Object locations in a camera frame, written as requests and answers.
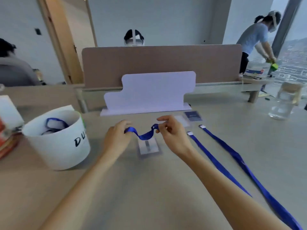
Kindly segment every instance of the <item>beige partition panel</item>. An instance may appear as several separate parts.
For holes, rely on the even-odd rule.
[[[194,71],[196,83],[238,81],[241,46],[91,47],[82,51],[86,88],[121,87],[125,74]]]

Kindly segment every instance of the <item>black pants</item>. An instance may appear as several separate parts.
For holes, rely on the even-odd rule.
[[[245,52],[242,52],[242,58],[241,58],[241,65],[240,65],[240,73],[244,73],[246,70],[246,67],[248,65],[248,54]]]

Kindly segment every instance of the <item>wall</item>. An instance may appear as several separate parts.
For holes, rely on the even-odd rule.
[[[223,44],[225,29],[232,0],[215,0],[210,30],[210,44]]]
[[[209,43],[214,0],[88,0],[98,46],[124,46],[137,29],[146,46]]]
[[[232,0],[223,44],[234,44],[258,15],[270,12],[273,0]]]
[[[91,30],[91,23],[87,13],[85,0],[61,0],[71,34],[76,46],[77,54],[83,69],[82,49],[95,47]]]
[[[63,82],[63,72],[37,1],[1,0],[0,17],[0,38],[16,45],[16,56],[33,69],[40,69],[48,84]],[[34,28],[39,28],[42,35],[37,35]]]

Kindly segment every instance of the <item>wooden table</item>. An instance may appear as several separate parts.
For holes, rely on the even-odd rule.
[[[59,106],[73,104],[77,108],[71,86],[47,90],[7,88],[6,92],[26,121]],[[66,98],[59,96],[59,90]],[[31,101],[27,96],[36,99]],[[267,115],[272,101],[259,98],[255,104],[247,103],[241,93],[194,95],[186,101],[200,113],[206,127],[237,150],[268,191],[307,228],[307,112],[295,107],[289,120],[274,120]],[[0,229],[37,229],[95,161],[110,126],[129,119],[142,134],[158,116],[170,113],[182,114],[84,114],[92,150],[82,163],[65,171],[49,170],[22,139],[0,161]],[[187,130],[192,130],[244,188],[269,209],[247,175],[198,124]],[[197,176],[167,148],[160,134],[155,137],[160,153],[147,158],[138,156],[137,139],[133,138],[99,184],[83,229],[231,229]]]

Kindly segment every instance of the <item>white bucket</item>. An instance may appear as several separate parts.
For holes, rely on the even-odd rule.
[[[69,127],[42,135],[48,130],[45,126],[47,118],[61,119]],[[28,122],[22,133],[53,170],[65,170],[79,164],[91,150],[81,116],[74,110],[47,112]]]

